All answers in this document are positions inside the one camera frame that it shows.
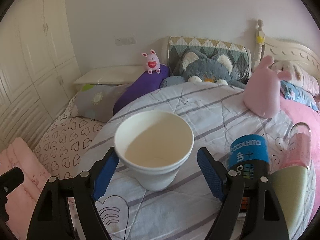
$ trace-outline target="red heart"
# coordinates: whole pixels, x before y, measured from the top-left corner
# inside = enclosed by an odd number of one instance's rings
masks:
[[[148,66],[151,67],[151,68],[156,67],[156,65],[157,65],[157,62],[155,62],[155,61],[149,61],[148,62]]]

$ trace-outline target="paper cup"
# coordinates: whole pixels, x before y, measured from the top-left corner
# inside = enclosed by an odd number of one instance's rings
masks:
[[[175,114],[156,110],[129,117],[114,137],[119,159],[150,191],[160,191],[170,185],[190,156],[193,142],[193,132],[187,122]]]

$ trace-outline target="pink blanket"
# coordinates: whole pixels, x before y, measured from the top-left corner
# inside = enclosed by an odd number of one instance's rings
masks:
[[[316,183],[320,182],[320,115],[310,107],[303,104],[286,100],[283,95],[281,97],[281,109],[291,118],[295,124],[297,122],[305,122],[311,129],[311,158],[316,170]],[[316,184],[316,198],[313,206],[311,219],[315,215],[320,205],[320,191]]]
[[[50,174],[21,138],[0,154],[0,175],[15,166],[22,169],[24,181],[8,195],[7,225],[18,239],[26,239],[33,210]]]

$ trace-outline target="silver screw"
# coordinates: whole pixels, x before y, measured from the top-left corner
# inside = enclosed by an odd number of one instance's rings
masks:
[[[234,170],[230,170],[230,171],[228,171],[228,174],[229,174],[230,176],[232,176],[232,177],[237,176],[237,172],[236,172],[236,171],[234,171]]]
[[[83,178],[87,177],[88,175],[89,175],[89,171],[82,171],[80,173],[80,176],[83,177]]]
[[[49,178],[49,182],[53,183],[55,181],[56,181],[56,177],[52,176],[52,177]]]
[[[268,182],[268,178],[266,178],[265,176],[262,176],[262,177],[260,178],[260,180],[261,180],[262,182],[264,182],[264,183],[267,183],[267,182]]]

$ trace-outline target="rabbit figurine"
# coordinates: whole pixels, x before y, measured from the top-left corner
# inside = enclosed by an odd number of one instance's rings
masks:
[[[148,71],[148,74],[152,74],[153,71],[156,71],[158,74],[160,73],[160,61],[159,58],[157,57],[156,52],[151,49],[150,50],[151,54],[147,54],[147,53],[141,53],[142,56],[147,58],[147,61],[144,65],[144,68],[146,69],[146,71]]]
[[[243,95],[246,107],[263,118],[273,118],[280,111],[280,81],[292,78],[289,71],[276,73],[268,68],[274,61],[269,55],[260,61]]]

